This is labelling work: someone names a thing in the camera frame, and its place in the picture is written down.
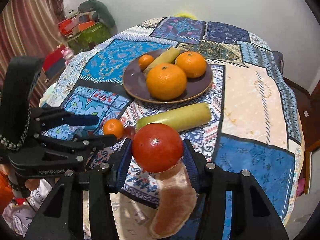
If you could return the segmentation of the striped red curtain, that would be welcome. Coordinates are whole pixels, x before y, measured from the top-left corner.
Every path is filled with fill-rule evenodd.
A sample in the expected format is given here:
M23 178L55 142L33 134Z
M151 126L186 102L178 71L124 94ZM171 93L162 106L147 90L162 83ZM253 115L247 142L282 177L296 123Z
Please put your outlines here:
M65 39L63 0L9 0L1 12L1 79L16 56L44 58Z

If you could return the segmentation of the orange mandarin on plate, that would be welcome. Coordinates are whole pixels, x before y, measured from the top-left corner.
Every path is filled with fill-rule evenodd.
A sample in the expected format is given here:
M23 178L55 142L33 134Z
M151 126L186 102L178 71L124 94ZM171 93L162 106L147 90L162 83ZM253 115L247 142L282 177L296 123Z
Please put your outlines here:
M207 67L204 57L194 51L186 51L178 55L175 64L186 74L187 78L198 78L202 76Z

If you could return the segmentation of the dark purple round plate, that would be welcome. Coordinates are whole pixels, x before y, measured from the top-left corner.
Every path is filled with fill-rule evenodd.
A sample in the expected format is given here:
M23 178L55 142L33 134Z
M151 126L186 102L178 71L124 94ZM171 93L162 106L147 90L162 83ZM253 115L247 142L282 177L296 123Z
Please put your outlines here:
M153 56L155 59L165 51L166 50L164 49L158 49L146 54ZM212 86L213 71L210 65L207 64L206 71L202 76L193 79L187 78L187 86L185 88L185 91L179 97L168 101L162 101L153 98L146 86L146 76L144 75L143 71L141 71L138 64L138 59L140 57L134 59L131 63L129 63L129 65L124 70L122 78L125 91L136 99L156 104L180 103L199 97Z

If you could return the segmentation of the dark blue chair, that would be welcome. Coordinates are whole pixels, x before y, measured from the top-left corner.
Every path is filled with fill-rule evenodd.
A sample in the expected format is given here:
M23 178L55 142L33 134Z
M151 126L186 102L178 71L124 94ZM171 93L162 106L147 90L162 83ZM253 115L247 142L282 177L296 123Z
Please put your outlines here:
M281 73L283 75L284 70L284 57L283 54L279 51L272 51L272 54L274 56L275 63Z

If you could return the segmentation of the red box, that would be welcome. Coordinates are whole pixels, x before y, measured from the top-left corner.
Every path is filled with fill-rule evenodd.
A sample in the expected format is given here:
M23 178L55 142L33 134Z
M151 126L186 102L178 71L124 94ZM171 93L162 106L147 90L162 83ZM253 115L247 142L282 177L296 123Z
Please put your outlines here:
M43 71L46 72L53 64L57 63L60 59L63 59L63 50L65 50L65 45L58 46L53 52L48 54L44 59Z

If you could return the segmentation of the pink toy figure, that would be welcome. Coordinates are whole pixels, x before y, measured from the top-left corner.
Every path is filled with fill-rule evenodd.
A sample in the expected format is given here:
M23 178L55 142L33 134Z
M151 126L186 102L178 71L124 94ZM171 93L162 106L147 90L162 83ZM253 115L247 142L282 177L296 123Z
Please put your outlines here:
M74 51L69 47L66 47L65 49L61 50L61 54L63 55L66 66L68 66L71 59L75 56Z

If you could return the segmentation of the small orange kumquat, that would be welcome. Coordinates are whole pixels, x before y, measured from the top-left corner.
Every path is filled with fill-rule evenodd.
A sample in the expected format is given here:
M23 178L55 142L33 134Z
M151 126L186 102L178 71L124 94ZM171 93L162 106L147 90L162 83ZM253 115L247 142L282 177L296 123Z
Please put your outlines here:
M154 57L149 54L144 54L138 59L138 64L141 71L144 71L149 64L154 61Z
M113 134L117 139L120 139L124 135L124 126L118 119L107 120L103 125L103 134Z

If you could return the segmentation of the large orange mandarin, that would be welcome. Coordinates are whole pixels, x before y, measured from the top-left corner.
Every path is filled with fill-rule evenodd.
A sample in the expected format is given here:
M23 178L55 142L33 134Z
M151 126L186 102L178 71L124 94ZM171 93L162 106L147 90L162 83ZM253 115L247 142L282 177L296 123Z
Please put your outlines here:
M184 93L187 77L175 64L161 63L148 72L146 86L153 98L168 101Z

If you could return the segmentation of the blue patchwork tablecloth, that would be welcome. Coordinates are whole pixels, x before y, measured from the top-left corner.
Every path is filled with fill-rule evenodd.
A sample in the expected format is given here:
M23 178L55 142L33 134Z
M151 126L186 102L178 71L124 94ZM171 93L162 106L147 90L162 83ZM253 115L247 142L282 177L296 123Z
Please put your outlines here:
M120 94L130 63L169 48L200 53L213 72L207 91L188 101L207 103L211 120L182 132L182 138L226 171L249 170L286 224L302 169L303 132L292 89L268 44L253 33L220 22L152 18L73 57L55 88L48 90L46 102L76 114L97 114L103 121L119 118L124 126L182 107Z

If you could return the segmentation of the yellow chair back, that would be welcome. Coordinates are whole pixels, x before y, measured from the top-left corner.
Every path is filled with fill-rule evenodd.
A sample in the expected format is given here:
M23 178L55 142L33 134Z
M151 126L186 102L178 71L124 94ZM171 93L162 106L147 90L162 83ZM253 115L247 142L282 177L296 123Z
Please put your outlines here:
M183 17L183 18L188 18L192 20L197 20L197 17L189 12L179 12L175 15L176 17Z

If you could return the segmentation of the green storage box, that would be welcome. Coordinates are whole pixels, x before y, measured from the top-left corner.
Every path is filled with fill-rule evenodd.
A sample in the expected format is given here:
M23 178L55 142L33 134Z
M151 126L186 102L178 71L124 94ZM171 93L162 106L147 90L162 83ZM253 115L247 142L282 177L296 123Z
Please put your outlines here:
M69 48L75 54L92 50L96 45L103 43L111 37L110 30L106 25L98 22L67 40Z

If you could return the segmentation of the red tomato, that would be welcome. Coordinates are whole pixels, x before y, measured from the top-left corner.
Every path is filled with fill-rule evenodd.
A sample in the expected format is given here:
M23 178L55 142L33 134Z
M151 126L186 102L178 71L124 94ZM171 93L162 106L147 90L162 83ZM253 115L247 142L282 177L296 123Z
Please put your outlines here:
M150 173L161 173L175 166L183 155L178 132L165 124L148 124L132 141L132 155L138 166Z

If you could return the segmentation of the grey-green rolled cushion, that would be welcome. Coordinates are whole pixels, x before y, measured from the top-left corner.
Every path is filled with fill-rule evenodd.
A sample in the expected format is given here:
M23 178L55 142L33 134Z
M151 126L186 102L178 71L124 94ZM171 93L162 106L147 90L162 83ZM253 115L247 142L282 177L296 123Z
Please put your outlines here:
M99 19L102 20L109 28L116 26L115 20L104 3L97 0L88 0L78 6L78 12L96 12Z

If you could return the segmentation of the small orange kumquat on cloth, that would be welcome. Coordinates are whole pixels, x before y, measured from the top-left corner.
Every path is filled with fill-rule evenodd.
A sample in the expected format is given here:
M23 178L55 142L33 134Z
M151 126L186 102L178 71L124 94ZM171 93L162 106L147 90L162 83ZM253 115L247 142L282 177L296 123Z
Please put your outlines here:
M124 135L124 126L118 119L107 120L103 125L103 134L113 134L117 139L120 139Z

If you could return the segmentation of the dark red grape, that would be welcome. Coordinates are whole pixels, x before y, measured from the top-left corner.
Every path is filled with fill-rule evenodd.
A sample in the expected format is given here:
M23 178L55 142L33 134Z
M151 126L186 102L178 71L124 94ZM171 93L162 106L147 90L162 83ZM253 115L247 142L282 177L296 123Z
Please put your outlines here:
M136 133L136 130L134 127L126 126L124 128L123 138L129 138L129 139L133 140L135 137L135 133Z

